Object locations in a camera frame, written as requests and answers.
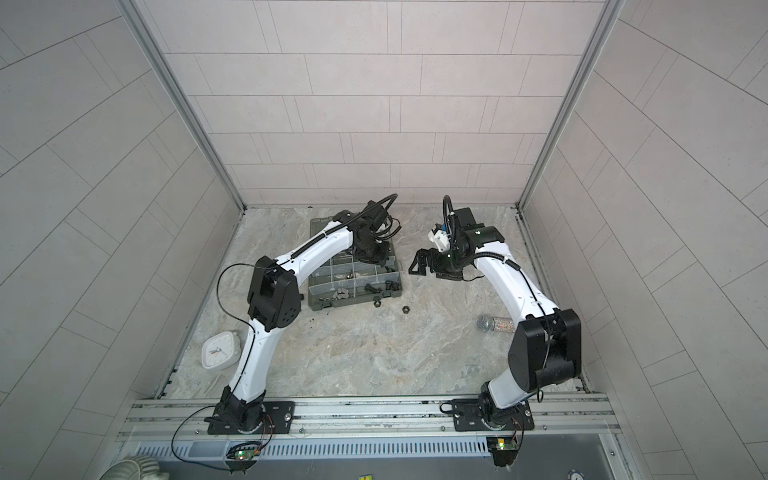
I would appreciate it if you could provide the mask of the grey compartment organizer box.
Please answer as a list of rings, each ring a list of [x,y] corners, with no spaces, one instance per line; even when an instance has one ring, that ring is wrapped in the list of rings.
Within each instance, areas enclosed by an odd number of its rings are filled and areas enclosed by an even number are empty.
[[[343,251],[322,264],[307,280],[307,305],[313,311],[399,297],[402,282],[391,241],[386,263],[367,264]]]

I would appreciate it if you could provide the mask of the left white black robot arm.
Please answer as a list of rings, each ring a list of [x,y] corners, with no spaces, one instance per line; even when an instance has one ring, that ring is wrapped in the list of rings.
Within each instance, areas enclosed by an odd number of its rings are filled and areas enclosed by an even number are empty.
[[[358,213],[343,210],[299,247],[255,262],[247,294],[245,351],[212,415],[205,419],[209,434],[250,434],[266,425],[263,402],[268,370],[284,329],[301,311],[300,285],[341,252],[359,262],[384,265],[390,240],[399,232],[389,214],[396,199],[393,193],[368,202]]]

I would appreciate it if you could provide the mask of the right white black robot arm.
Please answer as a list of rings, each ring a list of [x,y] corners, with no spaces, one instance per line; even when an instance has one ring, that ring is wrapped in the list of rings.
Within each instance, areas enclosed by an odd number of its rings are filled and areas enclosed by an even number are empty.
[[[581,374],[581,321],[535,286],[497,228],[477,222],[468,207],[454,208],[448,195],[442,216],[429,234],[433,247],[417,251],[408,273],[462,281],[472,266],[506,306],[515,327],[507,368],[481,387],[477,400],[480,418],[497,427],[543,387]]]

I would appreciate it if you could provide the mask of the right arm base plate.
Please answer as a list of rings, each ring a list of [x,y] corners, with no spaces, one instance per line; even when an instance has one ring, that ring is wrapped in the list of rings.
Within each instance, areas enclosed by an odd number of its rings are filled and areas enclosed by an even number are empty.
[[[499,409],[489,399],[452,399],[439,406],[453,420],[458,432],[531,431],[535,429],[529,404]]]

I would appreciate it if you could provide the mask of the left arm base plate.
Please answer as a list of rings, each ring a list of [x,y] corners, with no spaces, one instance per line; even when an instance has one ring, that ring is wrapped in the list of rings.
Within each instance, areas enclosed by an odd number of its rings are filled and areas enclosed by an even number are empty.
[[[290,432],[296,404],[292,401],[259,402],[247,407],[237,418],[217,405],[211,416],[204,418],[209,435],[287,434]]]

